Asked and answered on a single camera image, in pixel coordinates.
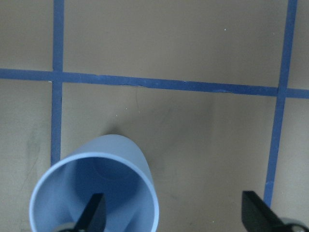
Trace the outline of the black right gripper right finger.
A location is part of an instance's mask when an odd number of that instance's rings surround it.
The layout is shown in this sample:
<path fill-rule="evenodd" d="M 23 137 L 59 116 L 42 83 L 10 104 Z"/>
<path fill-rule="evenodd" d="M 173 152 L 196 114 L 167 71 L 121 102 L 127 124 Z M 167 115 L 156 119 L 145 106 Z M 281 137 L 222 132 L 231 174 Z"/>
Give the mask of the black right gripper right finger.
<path fill-rule="evenodd" d="M 254 191 L 243 191 L 241 221 L 248 232 L 279 232 L 285 224 Z"/>

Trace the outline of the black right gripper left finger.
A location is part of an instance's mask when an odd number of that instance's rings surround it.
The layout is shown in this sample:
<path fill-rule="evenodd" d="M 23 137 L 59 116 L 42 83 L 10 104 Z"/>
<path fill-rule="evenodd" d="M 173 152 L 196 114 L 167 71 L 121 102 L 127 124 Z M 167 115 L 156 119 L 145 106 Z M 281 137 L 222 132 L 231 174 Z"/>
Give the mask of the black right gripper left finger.
<path fill-rule="evenodd" d="M 95 193 L 75 224 L 76 232 L 103 232 L 106 227 L 106 203 L 103 193 Z"/>

